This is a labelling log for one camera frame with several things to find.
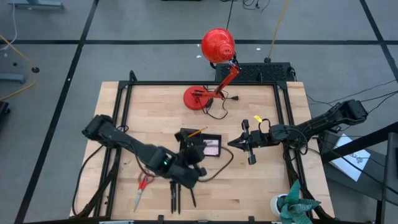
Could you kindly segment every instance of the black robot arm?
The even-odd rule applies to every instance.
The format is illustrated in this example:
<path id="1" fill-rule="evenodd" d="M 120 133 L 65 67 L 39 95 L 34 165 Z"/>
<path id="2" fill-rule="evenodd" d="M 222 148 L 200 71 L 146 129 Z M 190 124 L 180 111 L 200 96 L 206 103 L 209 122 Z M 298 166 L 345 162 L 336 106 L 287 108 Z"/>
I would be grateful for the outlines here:
<path id="1" fill-rule="evenodd" d="M 245 119 L 242 122 L 242 135 L 228 145 L 247 151 L 249 164 L 253 165 L 256 163 L 252 151 L 254 147 L 276 146 L 281 142 L 301 146 L 316 134 L 331 130 L 339 124 L 356 125 L 364 122 L 367 117 L 368 112 L 360 101 L 348 100 L 337 103 L 326 113 L 296 126 L 269 124 L 268 133 L 263 133 L 261 129 L 249 133 L 249 121 Z"/>
<path id="2" fill-rule="evenodd" d="M 196 144 L 176 154 L 165 147 L 144 144 L 125 134 L 115 128 L 112 119 L 106 115 L 96 115 L 82 133 L 88 139 L 98 141 L 106 147 L 127 149 L 154 174 L 172 179 L 189 189 L 195 186 L 199 176 L 206 174 L 204 168 L 200 169 L 196 165 L 204 158 L 205 145 Z"/>

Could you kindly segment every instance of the yellow cable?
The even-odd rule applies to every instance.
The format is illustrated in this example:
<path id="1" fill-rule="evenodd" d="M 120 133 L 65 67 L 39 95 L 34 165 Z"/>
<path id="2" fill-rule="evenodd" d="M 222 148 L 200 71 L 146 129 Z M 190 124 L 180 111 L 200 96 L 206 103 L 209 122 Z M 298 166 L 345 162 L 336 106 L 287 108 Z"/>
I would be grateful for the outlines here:
<path id="1" fill-rule="evenodd" d="M 271 53 L 272 53 L 272 50 L 274 49 L 274 42 L 275 42 L 275 39 L 276 39 L 276 33 L 278 33 L 279 25 L 282 22 L 282 19 L 284 18 L 285 11 L 287 9 L 287 5 L 289 5 L 289 0 L 286 0 L 285 6 L 284 6 L 284 10 L 282 11 L 282 14 L 279 16 L 279 20 L 278 20 L 278 23 L 276 25 L 275 32 L 274 32 L 274 37 L 272 38 L 271 49 L 269 50 L 269 53 L 268 53 L 268 58 L 269 59 L 271 59 Z"/>
<path id="2" fill-rule="evenodd" d="M 37 67 L 35 66 L 35 64 L 34 64 L 28 57 L 26 57 L 26 56 L 25 56 L 24 54 L 22 54 L 18 49 L 16 49 L 16 48 L 15 48 L 10 42 L 8 42 L 8 40 L 5 39 L 1 34 L 0 34 L 0 37 L 2 38 L 3 41 L 5 41 L 5 43 L 7 44 L 7 46 L 10 46 L 10 47 L 11 47 L 12 49 L 14 49 L 20 56 L 22 56 L 24 59 L 26 59 L 26 60 L 30 63 L 30 65 L 31 65 L 32 67 L 37 68 Z M 35 78 L 34 78 L 34 80 L 33 80 L 33 82 L 32 82 L 31 84 L 25 86 L 24 88 L 21 88 L 20 90 L 15 91 L 14 93 L 11 93 L 11 94 L 8 95 L 8 96 L 5 96 L 5 97 L 0 98 L 0 101 L 5 100 L 5 99 L 8 99 L 8 98 L 10 98 L 10 97 L 12 97 L 12 96 L 14 96 L 14 95 L 16 95 L 16 94 L 18 94 L 18 93 L 24 91 L 24 90 L 27 90 L 28 88 L 30 88 L 30 87 L 32 87 L 33 85 L 35 85 L 37 79 L 38 79 L 38 75 L 36 74 L 36 75 L 35 75 Z"/>

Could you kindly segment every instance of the wooden table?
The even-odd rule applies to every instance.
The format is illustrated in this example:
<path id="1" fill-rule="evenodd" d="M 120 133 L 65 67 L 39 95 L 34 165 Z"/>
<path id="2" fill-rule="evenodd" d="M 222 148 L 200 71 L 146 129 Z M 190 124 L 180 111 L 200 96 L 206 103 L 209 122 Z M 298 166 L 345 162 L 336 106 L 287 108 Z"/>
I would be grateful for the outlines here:
<path id="1" fill-rule="evenodd" d="M 117 82 L 102 84 L 95 114 L 112 115 L 117 86 Z M 291 82 L 288 83 L 288 87 L 295 123 L 310 119 L 303 83 Z M 144 143 L 164 146 L 177 152 L 179 144 L 174 134 L 180 128 L 200 129 L 208 126 L 204 133 L 221 134 L 222 145 L 226 146 L 228 141 L 242 133 L 243 119 L 249 120 L 251 130 L 257 129 L 258 122 L 253 118 L 254 115 L 270 119 L 271 124 L 278 123 L 271 86 L 227 86 L 225 90 L 229 92 L 229 96 L 238 95 L 240 100 L 226 101 L 225 108 L 229 113 L 222 120 L 215 120 L 202 111 L 186 108 L 182 96 L 187 88 L 188 86 L 178 85 L 133 86 L 127 133 Z M 280 99 L 284 119 L 287 121 L 281 91 Z M 210 112 L 215 116 L 224 113 L 221 103 L 221 100 L 215 100 L 213 103 Z M 118 121 L 121 120 L 121 115 L 122 111 L 119 112 Z M 97 142 L 88 141 L 84 160 L 98 146 Z M 315 140 L 310 140 L 309 147 L 318 150 Z M 234 153 L 233 162 L 215 180 L 196 184 L 194 192 L 197 208 L 192 204 L 189 190 L 182 189 L 180 215 L 178 212 L 173 215 L 170 212 L 170 184 L 162 178 L 157 178 L 147 186 L 137 211 L 133 212 L 140 170 L 134 155 L 123 150 L 112 219 L 156 220 L 158 215 L 164 215 L 165 220 L 248 220 L 248 216 L 254 216 L 256 221 L 278 220 L 279 217 L 272 214 L 269 204 L 274 195 L 289 191 L 282 145 L 254 149 L 257 163 L 253 166 L 248 165 L 246 152 L 234 147 L 228 148 Z M 104 152 L 104 149 L 100 151 L 85 167 L 75 202 L 77 211 L 82 210 L 98 188 Z M 227 152 L 222 151 L 220 158 L 207 157 L 201 165 L 207 169 L 208 175 L 212 175 L 229 160 L 229 157 Z M 309 151 L 307 155 L 302 156 L 302 161 L 309 191 L 322 202 L 325 211 L 334 216 L 320 156 Z M 104 205 L 101 207 L 101 214 L 105 214 Z"/>

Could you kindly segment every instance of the red scissors handle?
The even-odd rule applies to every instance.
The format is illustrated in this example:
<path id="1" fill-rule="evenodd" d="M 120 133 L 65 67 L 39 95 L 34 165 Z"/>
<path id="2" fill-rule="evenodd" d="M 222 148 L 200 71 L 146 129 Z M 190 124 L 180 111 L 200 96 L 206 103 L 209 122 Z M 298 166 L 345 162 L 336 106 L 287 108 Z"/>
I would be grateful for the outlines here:
<path id="1" fill-rule="evenodd" d="M 144 175 L 144 178 L 142 178 L 142 175 L 143 175 L 144 173 L 143 172 L 141 172 L 140 174 L 139 174 L 139 176 L 138 176 L 138 182 L 139 182 L 139 186 L 138 186 L 138 190 L 144 190 L 145 189 L 145 187 L 149 184 L 149 183 L 151 183 L 151 182 L 153 182 L 154 181 L 154 177 L 151 177 L 151 176 L 148 176 L 148 175 Z"/>

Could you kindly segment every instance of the pencil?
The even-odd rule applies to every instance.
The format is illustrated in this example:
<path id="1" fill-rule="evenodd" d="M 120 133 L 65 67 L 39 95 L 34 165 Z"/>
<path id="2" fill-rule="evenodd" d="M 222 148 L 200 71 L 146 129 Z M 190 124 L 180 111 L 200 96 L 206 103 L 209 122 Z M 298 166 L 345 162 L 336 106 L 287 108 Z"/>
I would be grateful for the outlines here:
<path id="1" fill-rule="evenodd" d="M 198 130 L 198 131 L 195 131 L 194 133 L 192 133 L 192 134 L 190 134 L 190 135 L 188 135 L 188 138 L 190 138 L 190 137 L 192 137 L 192 136 L 194 136 L 194 135 L 196 135 L 196 134 L 198 134 L 198 133 L 200 133 L 200 132 L 202 132 L 204 129 L 206 129 L 207 127 L 205 127 L 205 128 L 202 128 L 201 130 Z"/>

